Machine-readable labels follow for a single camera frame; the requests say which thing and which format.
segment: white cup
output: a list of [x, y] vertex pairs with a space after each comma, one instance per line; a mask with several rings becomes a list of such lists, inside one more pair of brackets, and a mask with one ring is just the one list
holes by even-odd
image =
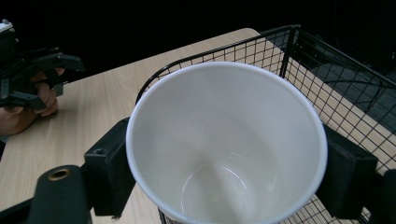
[[315, 194], [327, 163], [323, 125], [285, 79], [244, 63], [181, 68], [130, 117], [134, 178], [181, 223], [277, 223]]

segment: black background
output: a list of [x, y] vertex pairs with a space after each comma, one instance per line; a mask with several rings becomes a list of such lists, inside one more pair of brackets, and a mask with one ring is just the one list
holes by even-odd
[[[0, 19], [13, 23], [20, 51], [60, 47], [79, 56], [87, 71], [66, 73], [74, 81], [241, 28], [260, 32], [291, 24], [382, 63], [395, 49], [393, 9], [391, 0], [11, 0], [0, 6]], [[374, 54], [381, 62], [369, 59]]]

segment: wire basket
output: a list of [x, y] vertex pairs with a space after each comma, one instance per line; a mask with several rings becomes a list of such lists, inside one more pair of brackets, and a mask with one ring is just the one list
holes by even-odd
[[[281, 27], [166, 65], [141, 88], [136, 102], [158, 80], [186, 66], [206, 62], [248, 63], [273, 72], [299, 89], [324, 125], [378, 158], [376, 170], [396, 169], [396, 84], [299, 27]], [[281, 223], [368, 223], [332, 217], [314, 195]], [[161, 211], [162, 223], [174, 223]]]

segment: human hand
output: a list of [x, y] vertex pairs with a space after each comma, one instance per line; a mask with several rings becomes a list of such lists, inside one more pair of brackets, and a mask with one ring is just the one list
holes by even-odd
[[[63, 68], [55, 69], [58, 75], [64, 73]], [[16, 107], [0, 107], [0, 136], [15, 133], [21, 133], [26, 130], [38, 116], [46, 117], [58, 111], [58, 100], [55, 90], [50, 89], [47, 83], [40, 82], [47, 79], [43, 72], [38, 72], [31, 78], [31, 82], [35, 84], [37, 95], [45, 103], [47, 108], [42, 110], [33, 110], [31, 108]]]

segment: table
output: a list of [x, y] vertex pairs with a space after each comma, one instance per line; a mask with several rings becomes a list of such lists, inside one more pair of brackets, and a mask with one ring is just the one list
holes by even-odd
[[[0, 162], [0, 211], [32, 198], [37, 179], [48, 170], [81, 166], [84, 153], [131, 115], [140, 88], [159, 69], [258, 34], [249, 28], [236, 30], [64, 85], [56, 115], [38, 119], [25, 132], [9, 137]], [[96, 217], [92, 212], [92, 222], [161, 223], [157, 207], [137, 185], [120, 219]]]

